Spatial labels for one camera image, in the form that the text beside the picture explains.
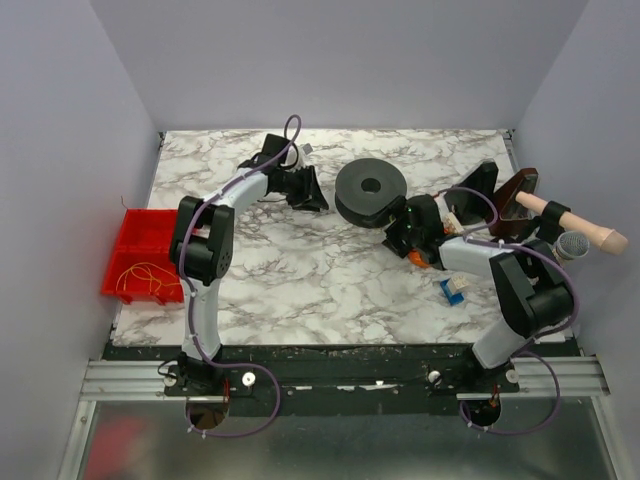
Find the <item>marble surface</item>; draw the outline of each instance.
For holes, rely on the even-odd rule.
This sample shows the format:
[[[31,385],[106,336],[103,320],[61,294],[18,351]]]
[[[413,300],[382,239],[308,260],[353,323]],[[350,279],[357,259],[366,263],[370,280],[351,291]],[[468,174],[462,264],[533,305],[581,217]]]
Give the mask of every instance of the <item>marble surface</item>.
[[[169,132],[149,208],[177,208],[184,195],[203,196],[258,151],[266,131]],[[334,206],[334,181],[349,161],[377,157],[405,175],[408,195],[455,183],[493,158],[499,183],[513,174],[499,132],[468,130],[303,130],[330,210],[293,211],[271,195],[236,219],[232,266],[220,289],[219,329],[225,344],[376,344],[473,342],[501,318],[493,283],[470,277],[466,301],[451,307],[439,280],[381,245],[382,230],[348,224]],[[182,343],[181,304],[123,306],[117,345]]]

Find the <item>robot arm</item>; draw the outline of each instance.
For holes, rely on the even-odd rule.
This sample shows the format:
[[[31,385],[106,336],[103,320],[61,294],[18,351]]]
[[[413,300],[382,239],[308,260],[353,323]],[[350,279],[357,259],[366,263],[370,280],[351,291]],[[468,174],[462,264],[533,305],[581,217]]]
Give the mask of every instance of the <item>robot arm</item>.
[[[568,285],[557,269],[520,250],[482,245],[445,232],[438,205],[430,195],[406,201],[394,212],[383,242],[400,257],[418,251],[424,263],[439,269],[492,278],[503,319],[471,348],[468,380],[501,367],[533,337],[559,325],[573,310]],[[541,240],[528,250],[555,262],[551,248]]]
[[[272,159],[280,152],[289,140],[276,135],[267,135],[262,150],[254,157],[242,163],[233,178],[244,176],[253,168]],[[229,270],[233,256],[233,228],[237,215],[242,214],[253,203],[265,195],[276,192],[286,195],[289,205],[296,210],[326,210],[328,204],[324,199],[312,166],[305,166],[308,148],[294,146],[287,159],[269,166],[261,172],[247,176],[236,183],[224,194],[217,190],[205,198],[184,197],[178,207],[178,218],[173,233],[169,255],[177,267],[180,252],[184,248],[183,240],[195,212],[208,199],[219,195],[220,198],[211,204],[200,217],[196,228],[209,227],[208,237],[192,235],[185,255],[184,270],[195,286],[196,297],[188,301],[191,291],[187,282],[181,280],[185,292],[185,305],[192,305],[191,315],[193,330],[198,332],[200,346],[209,357],[214,357],[220,349],[218,335],[218,292],[220,280]],[[182,350],[189,357],[200,359],[191,338],[190,326],[185,325],[185,338]]]

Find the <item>red plastic container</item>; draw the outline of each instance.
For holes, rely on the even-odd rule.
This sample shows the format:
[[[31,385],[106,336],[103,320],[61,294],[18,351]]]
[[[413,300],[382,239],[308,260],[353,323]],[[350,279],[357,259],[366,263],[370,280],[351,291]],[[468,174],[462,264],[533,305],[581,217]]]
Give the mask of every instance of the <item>red plastic container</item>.
[[[103,295],[116,296],[127,305],[135,301],[160,305],[183,301],[180,279],[169,261],[177,216],[177,210],[127,210],[102,283]],[[150,281],[142,269],[123,275],[136,264],[148,268],[163,286]]]

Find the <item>white wall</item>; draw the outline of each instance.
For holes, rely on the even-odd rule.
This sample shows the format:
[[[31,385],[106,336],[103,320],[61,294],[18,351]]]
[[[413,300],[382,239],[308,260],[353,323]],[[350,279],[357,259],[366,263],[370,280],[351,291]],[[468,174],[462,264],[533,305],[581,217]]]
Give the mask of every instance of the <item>white wall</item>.
[[[629,451],[640,452],[640,2],[591,0],[516,130],[540,192],[631,241],[575,266],[579,341],[599,355]],[[634,457],[640,472],[640,458]]]
[[[0,3],[0,477],[56,478],[158,136],[88,1]]]
[[[516,125],[586,0],[92,0],[163,129]]]

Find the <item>wire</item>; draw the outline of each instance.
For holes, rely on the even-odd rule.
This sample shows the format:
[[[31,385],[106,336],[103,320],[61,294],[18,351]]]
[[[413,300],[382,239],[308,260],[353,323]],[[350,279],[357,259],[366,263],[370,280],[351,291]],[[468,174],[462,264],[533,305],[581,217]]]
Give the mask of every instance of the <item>wire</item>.
[[[460,416],[462,417],[462,420],[464,420],[464,423],[467,424],[467,427],[472,428],[474,430],[478,430],[479,432],[486,432],[486,433],[490,433],[492,435],[502,435],[502,436],[510,436],[510,437],[514,437],[517,435],[527,435],[529,433],[535,433],[539,430],[542,430],[545,427],[548,427],[551,422],[553,422],[556,417],[558,416],[558,414],[560,413],[560,405],[561,405],[561,397],[560,397],[560,381],[558,380],[558,375],[556,375],[556,372],[553,371],[553,367],[551,367],[551,365],[549,364],[549,362],[547,362],[544,358],[542,358],[540,355],[537,355],[533,352],[520,352],[518,355],[518,357],[533,357],[537,360],[539,360],[540,362],[542,362],[542,364],[547,367],[547,370],[549,370],[549,373],[551,374],[551,378],[553,379],[553,383],[556,387],[556,401],[553,404],[553,410],[551,410],[551,413],[547,416],[547,418],[545,418],[542,422],[540,422],[538,425],[536,425],[535,427],[531,427],[531,428],[527,428],[525,430],[500,430],[497,428],[489,428],[489,427],[481,427],[480,425],[477,425],[475,423],[473,423],[473,421],[471,420],[471,412],[469,411],[469,405],[467,404],[467,402],[465,402],[464,400],[460,401],[460,407],[459,407],[459,412],[460,412]]]
[[[498,403],[500,403],[500,387],[498,387],[497,383],[494,383],[493,393],[491,394],[491,398],[489,399],[489,405],[495,408]]]
[[[573,310],[571,312],[571,315],[569,315],[569,318],[562,323],[561,325],[554,327],[552,329],[546,330],[534,337],[532,337],[532,339],[530,340],[530,342],[525,345],[524,348],[527,348],[531,343],[533,343],[535,340],[540,339],[542,337],[546,337],[547,335],[552,335],[554,333],[558,333],[561,332],[563,330],[565,330],[566,328],[570,327],[571,325],[573,325],[573,323],[576,321],[576,318],[578,318],[578,312],[580,311],[580,299],[578,298],[578,294],[577,294],[577,289],[575,284],[573,283],[573,280],[571,280],[571,277],[569,276],[569,274],[567,272],[564,271],[564,269],[558,265],[555,261],[553,261],[552,259],[550,259],[549,257],[536,252],[535,250],[532,250],[530,248],[527,248],[524,245],[518,245],[518,244],[514,244],[514,243],[505,243],[505,244],[501,244],[501,243],[495,243],[495,242],[488,242],[485,240],[476,240],[476,239],[472,239],[472,238],[468,238],[468,235],[472,232],[477,232],[479,230],[483,230],[486,228],[491,228],[493,225],[496,224],[496,222],[498,221],[499,217],[498,217],[498,210],[496,209],[496,206],[493,204],[493,202],[491,200],[489,200],[485,195],[483,195],[480,192],[476,192],[475,190],[471,189],[471,188],[467,188],[467,187],[450,187],[450,188],[445,188],[444,190],[440,190],[436,196],[440,195],[443,192],[447,192],[450,190],[461,190],[461,191],[465,191],[465,192],[470,192],[473,193],[474,195],[482,198],[487,205],[489,205],[489,207],[491,208],[491,211],[493,212],[493,219],[486,225],[481,225],[478,227],[474,227],[471,228],[469,230],[465,230],[462,233],[462,237],[464,238],[465,242],[470,243],[472,245],[478,245],[481,247],[498,247],[498,248],[502,248],[502,249],[507,249],[507,250],[518,250],[520,252],[524,252],[528,255],[531,255],[532,257],[537,258],[538,260],[541,260],[542,262],[546,263],[547,265],[551,266],[552,268],[554,268],[559,274],[560,276],[562,276],[562,279],[565,281],[567,288],[569,289],[569,293],[571,294],[571,297],[573,298]]]
[[[297,114],[291,115],[287,119],[287,122],[285,123],[285,126],[284,126],[285,136],[286,136],[287,131],[289,129],[289,125],[291,124],[291,122],[293,120],[296,120],[296,123],[297,123],[296,131],[294,132],[293,137],[291,137],[291,140],[289,141],[289,143],[275,157],[273,157],[269,161],[263,163],[262,165],[259,165],[256,168],[251,169],[250,171],[248,171],[244,175],[241,175],[241,176],[238,176],[238,177],[235,177],[235,178],[231,179],[224,187],[222,187],[220,189],[219,193],[217,193],[216,195],[212,196],[209,200],[207,200],[206,202],[203,202],[202,205],[200,205],[198,210],[196,210],[195,214],[193,215],[193,218],[191,219],[191,222],[189,223],[189,226],[187,227],[187,233],[185,234],[184,240],[183,240],[183,243],[182,243],[183,248],[180,249],[180,258],[178,259],[178,272],[180,273],[180,277],[182,277],[184,282],[187,284],[187,287],[189,288],[189,291],[191,292],[191,295],[189,296],[188,306],[187,306],[187,325],[188,325],[188,328],[189,328],[189,333],[192,335],[192,338],[193,338],[193,345],[196,348],[196,350],[198,351],[198,353],[200,354],[200,356],[202,357],[202,360],[204,360],[207,364],[211,365],[214,368],[254,368],[254,369],[260,370],[261,372],[263,372],[264,374],[266,374],[269,377],[269,379],[273,382],[273,385],[275,386],[275,389],[276,389],[276,403],[275,403],[275,406],[273,407],[273,411],[271,412],[271,415],[269,415],[267,420],[262,425],[254,428],[254,429],[248,430],[246,432],[240,432],[240,433],[216,433],[216,432],[210,432],[210,431],[207,431],[207,430],[199,430],[193,424],[191,424],[191,421],[189,420],[189,416],[187,414],[187,420],[190,423],[189,429],[190,430],[195,430],[196,432],[198,432],[198,433],[200,433],[200,434],[202,434],[204,436],[224,437],[224,438],[238,438],[238,437],[246,437],[248,435],[252,435],[254,433],[257,433],[257,432],[263,430],[271,422],[273,422],[273,420],[276,418],[276,416],[278,414],[278,411],[280,410],[281,392],[280,392],[280,384],[278,383],[278,379],[275,377],[275,375],[268,368],[263,367],[262,365],[254,364],[254,363],[218,363],[218,362],[214,362],[204,352],[204,350],[202,348],[202,345],[200,344],[200,339],[198,338],[198,335],[197,335],[197,333],[195,331],[195,321],[194,321],[194,318],[193,318],[193,309],[194,309],[195,297],[197,295],[197,289],[196,289],[195,285],[193,284],[193,282],[191,281],[191,279],[184,272],[184,259],[185,259],[186,252],[187,252],[187,248],[185,246],[189,245],[189,240],[191,239],[191,235],[193,234],[193,230],[194,230],[194,228],[196,226],[196,223],[198,222],[198,219],[202,215],[202,212],[204,212],[204,210],[209,205],[211,205],[213,202],[215,202],[218,199],[220,199],[220,197],[224,196],[224,194],[226,192],[228,192],[231,188],[233,188],[234,186],[236,186],[240,182],[244,181],[247,177],[255,175],[258,172],[261,172],[265,168],[267,168],[270,165],[273,165],[275,162],[277,162],[283,155],[287,154],[287,152],[289,151],[291,146],[294,144],[294,142],[298,138],[298,135],[300,134],[300,129],[302,127],[302,119],[300,118],[300,116],[297,115]]]
[[[158,372],[158,375],[160,375],[161,377],[168,377],[168,378],[173,378],[174,380],[177,380],[178,376],[175,373],[171,373],[171,371],[169,371],[168,368],[167,368],[167,371],[165,373],[162,373],[160,371],[160,369],[162,367],[166,367],[171,362],[175,362],[175,360],[171,359],[171,360],[166,360],[166,361],[162,362],[160,365],[158,365],[157,372]]]
[[[122,272],[120,274],[120,276],[118,277],[118,281],[116,282],[116,290],[118,290],[118,287],[120,286],[120,282],[123,281],[123,279],[124,279],[124,284],[123,284],[122,288],[123,288],[124,291],[127,290],[127,278],[129,277],[129,274],[133,275],[134,277],[136,277],[139,280],[149,280],[149,291],[153,290],[154,293],[157,293],[158,290],[160,290],[160,288],[162,288],[162,287],[173,287],[173,286],[180,285],[180,282],[164,283],[158,277],[153,276],[153,274],[151,273],[151,268],[149,268],[149,267],[157,268],[161,272],[164,272],[164,273],[170,275],[171,278],[175,278],[176,277],[175,273],[170,272],[169,270],[166,270],[166,269],[164,269],[162,267],[159,267],[155,263],[138,262],[138,263],[130,266],[128,269],[126,269],[124,272]],[[149,276],[148,277],[141,277],[140,275],[138,275],[136,273],[136,270],[142,270],[143,272],[145,272]],[[155,290],[153,289],[153,282],[154,281],[158,282],[158,286],[155,288]]]
[[[284,138],[287,139],[287,140],[289,140],[289,135],[288,135],[288,132],[287,132],[287,130],[289,129],[288,127],[289,127],[289,125],[288,125],[288,122],[287,122],[287,124],[284,126],[284,133],[283,133]],[[292,144],[291,146],[296,151],[296,161],[293,162],[293,164],[289,165],[288,167],[285,167],[285,166],[281,167],[284,171],[293,170],[294,168],[296,168],[298,166],[298,161],[300,160],[300,151],[298,150],[298,146],[295,143]]]
[[[231,384],[229,383],[229,379],[224,379],[224,400],[223,405],[227,405],[227,407],[231,404]]]
[[[469,235],[470,233],[477,232],[479,230],[484,230],[485,228],[491,228],[496,223],[498,223],[498,220],[500,219],[500,216],[498,215],[498,209],[493,204],[493,202],[491,200],[489,200],[489,198],[486,195],[484,195],[484,194],[482,194],[480,192],[477,192],[474,189],[469,188],[469,187],[455,186],[455,187],[445,188],[444,190],[440,190],[433,197],[437,198],[437,197],[439,197],[441,194],[443,194],[445,192],[469,192],[469,193],[473,193],[477,197],[480,197],[482,200],[484,200],[485,203],[487,205],[489,205],[489,208],[491,209],[491,212],[493,213],[493,218],[491,219],[491,221],[489,223],[487,223],[486,225],[480,225],[480,226],[473,227],[473,228],[470,228],[468,230],[465,230],[464,232],[462,232],[463,236]]]
[[[466,230],[465,232],[463,232],[462,236],[465,240],[465,242],[470,243],[472,245],[479,245],[479,246],[483,246],[483,247],[498,247],[498,248],[505,248],[505,249],[510,249],[510,250],[518,250],[521,252],[524,252],[528,255],[531,255],[545,263],[547,263],[548,265],[550,265],[551,267],[553,267],[563,278],[563,280],[565,281],[568,289],[569,289],[569,293],[571,295],[571,297],[573,298],[573,311],[571,312],[571,315],[569,316],[569,318],[567,319],[566,322],[564,322],[562,325],[552,328],[550,330],[547,330],[545,332],[542,332],[538,335],[534,335],[531,339],[529,339],[529,341],[520,348],[520,350],[518,350],[517,352],[515,352],[511,357],[515,358],[515,357],[520,357],[520,356],[528,356],[528,357],[533,357],[536,358],[538,360],[540,360],[540,362],[542,362],[542,364],[547,367],[547,369],[549,370],[549,373],[551,373],[551,377],[553,378],[553,383],[555,384],[556,387],[556,401],[553,405],[553,410],[551,411],[551,413],[549,414],[549,416],[544,419],[541,423],[539,423],[538,425],[536,425],[535,427],[526,429],[526,430],[516,430],[516,431],[508,431],[508,430],[498,430],[498,429],[489,429],[489,428],[485,428],[485,427],[481,427],[480,425],[476,425],[475,423],[473,423],[470,419],[470,412],[469,412],[469,408],[467,403],[463,400],[460,402],[460,416],[462,417],[462,419],[465,421],[465,423],[467,424],[468,427],[473,428],[475,430],[479,430],[479,431],[483,431],[483,432],[487,432],[487,433],[491,433],[493,435],[503,435],[503,436],[516,436],[516,435],[525,435],[528,433],[534,433],[537,432],[539,430],[542,430],[543,428],[547,427],[557,416],[558,413],[560,411],[560,382],[558,381],[558,376],[556,375],[556,373],[553,371],[553,367],[551,367],[551,365],[545,360],[543,359],[541,356],[533,353],[533,352],[528,352],[525,349],[528,348],[531,343],[533,343],[535,340],[542,338],[544,336],[547,335],[551,335],[553,333],[557,333],[557,332],[561,332],[562,330],[564,330],[565,328],[571,326],[573,324],[573,322],[575,322],[576,318],[578,317],[578,312],[580,310],[580,299],[578,298],[577,295],[577,291],[575,288],[575,284],[573,283],[573,280],[571,280],[571,277],[569,277],[569,275],[567,274],[567,272],[564,271],[564,269],[562,267],[560,267],[560,265],[558,265],[556,262],[554,262],[553,260],[551,260],[550,258],[546,257],[545,255],[536,252],[535,250],[532,250],[530,248],[527,248],[524,245],[517,245],[517,244],[498,244],[498,243],[494,243],[494,242],[487,242],[484,240],[475,240],[472,238],[467,238],[469,233],[472,232],[477,232],[479,230],[483,230],[485,228],[491,228],[493,225],[496,224],[496,222],[498,221],[498,210],[496,209],[496,206],[493,204],[493,202],[491,200],[489,200],[485,195],[483,195],[480,192],[476,192],[475,190],[471,189],[471,188],[467,188],[467,187],[450,187],[450,188],[446,188],[444,190],[441,190],[437,193],[436,196],[440,195],[443,192],[449,191],[449,190],[463,190],[463,191],[468,191],[470,193],[473,193],[474,195],[482,198],[491,208],[491,211],[493,212],[493,219],[491,220],[491,222],[489,222],[487,225],[481,225],[479,227],[474,227],[470,230]]]

